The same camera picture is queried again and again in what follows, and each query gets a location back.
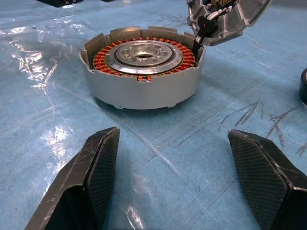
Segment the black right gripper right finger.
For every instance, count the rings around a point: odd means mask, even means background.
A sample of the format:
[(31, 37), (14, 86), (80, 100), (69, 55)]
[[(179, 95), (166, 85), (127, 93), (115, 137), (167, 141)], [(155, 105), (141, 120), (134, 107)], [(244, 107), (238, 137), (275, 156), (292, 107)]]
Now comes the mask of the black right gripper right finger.
[(239, 183), (262, 230), (307, 228), (307, 177), (269, 139), (232, 129)]

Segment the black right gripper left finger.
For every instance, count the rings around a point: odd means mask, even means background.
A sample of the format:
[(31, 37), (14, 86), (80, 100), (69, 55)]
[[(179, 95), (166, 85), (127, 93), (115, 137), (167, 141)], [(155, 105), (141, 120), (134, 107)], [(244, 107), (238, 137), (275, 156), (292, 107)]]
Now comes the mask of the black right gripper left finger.
[(113, 191), (119, 127), (91, 135), (59, 171), (27, 230), (101, 230)]

